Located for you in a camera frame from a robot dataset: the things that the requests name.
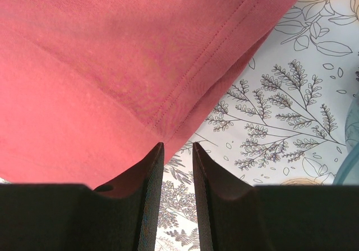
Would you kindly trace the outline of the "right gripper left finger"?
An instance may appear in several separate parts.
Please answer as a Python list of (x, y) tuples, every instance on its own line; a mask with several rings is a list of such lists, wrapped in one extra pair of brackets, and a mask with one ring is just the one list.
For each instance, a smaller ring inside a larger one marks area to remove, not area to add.
[(164, 168), (158, 143), (140, 162), (90, 189), (2, 184), (2, 250), (154, 250)]

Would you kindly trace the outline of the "pink t shirt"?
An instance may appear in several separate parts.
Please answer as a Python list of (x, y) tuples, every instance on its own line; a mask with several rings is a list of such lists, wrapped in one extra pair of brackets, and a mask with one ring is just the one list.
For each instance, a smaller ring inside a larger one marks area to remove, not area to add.
[(297, 0), (1, 0), (1, 178), (96, 187), (189, 140)]

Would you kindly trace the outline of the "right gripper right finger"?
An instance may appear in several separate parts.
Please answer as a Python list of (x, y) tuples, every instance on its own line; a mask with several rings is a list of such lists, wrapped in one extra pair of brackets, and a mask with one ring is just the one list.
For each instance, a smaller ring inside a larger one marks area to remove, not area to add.
[(358, 187), (251, 186), (199, 143), (192, 162), (201, 250), (358, 249)]

